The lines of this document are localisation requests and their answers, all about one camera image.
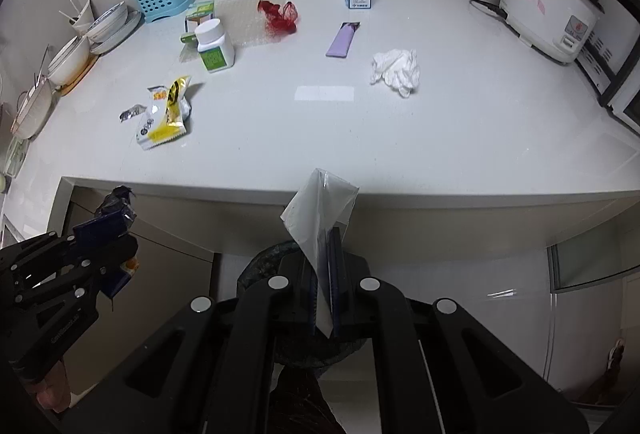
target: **purple package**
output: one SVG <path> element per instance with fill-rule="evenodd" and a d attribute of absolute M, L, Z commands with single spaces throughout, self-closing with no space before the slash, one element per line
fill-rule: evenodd
<path fill-rule="evenodd" d="M 360 23 L 343 23 L 338 30 L 338 34 L 335 36 L 334 42 L 326 52 L 327 57 L 346 57 L 351 45 L 351 39 L 353 34 L 360 26 Z"/>

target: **chopsticks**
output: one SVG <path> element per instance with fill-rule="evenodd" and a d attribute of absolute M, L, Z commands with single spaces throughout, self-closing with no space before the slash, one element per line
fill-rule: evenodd
<path fill-rule="evenodd" d="M 73 21 L 74 23 L 76 22 L 76 20 L 78 18 L 72 18 L 71 16 L 66 15 L 62 10 L 59 10 L 60 14 L 62 14 L 63 16 L 65 16 L 69 21 Z"/>

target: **crumpled tissue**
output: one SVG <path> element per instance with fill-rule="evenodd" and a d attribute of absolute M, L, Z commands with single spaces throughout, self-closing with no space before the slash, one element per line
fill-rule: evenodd
<path fill-rule="evenodd" d="M 327 338 L 334 327 L 326 257 L 328 234 L 338 227 L 344 237 L 357 195 L 358 187 L 330 172 L 315 169 L 280 216 L 318 276 L 316 326 Z"/>
<path fill-rule="evenodd" d="M 386 53 L 376 53 L 373 56 L 373 73 L 371 84 L 380 79 L 400 96 L 407 98 L 411 91 L 420 84 L 420 66 L 418 54 L 415 50 L 389 50 Z"/>

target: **white countertop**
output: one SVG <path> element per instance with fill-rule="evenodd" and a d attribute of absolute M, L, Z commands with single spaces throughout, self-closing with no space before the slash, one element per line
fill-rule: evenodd
<path fill-rule="evenodd" d="M 237 50 L 209 74 L 178 61 L 181 16 L 144 24 L 101 57 L 30 145 L 3 211 L 30 237 L 50 223 L 61 179 L 218 201 L 286 204 L 321 167 L 360 186 L 359 204 L 460 207 L 586 201 L 640 191 L 640 138 L 598 106 L 575 65 L 527 48 L 468 0 L 291 0 L 298 32 Z M 360 21 L 347 59 L 324 53 Z M 407 100 L 370 86 L 376 52 L 415 48 Z M 193 76 L 189 133 L 143 151 L 146 87 Z M 353 101 L 296 100 L 299 86 L 353 87 Z M 59 199 L 66 208 L 65 196 Z"/>

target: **microwave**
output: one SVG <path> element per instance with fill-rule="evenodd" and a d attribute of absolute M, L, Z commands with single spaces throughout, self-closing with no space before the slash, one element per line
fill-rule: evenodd
<path fill-rule="evenodd" d="M 640 136 L 640 0 L 599 0 L 604 10 L 576 62 L 609 115 Z"/>

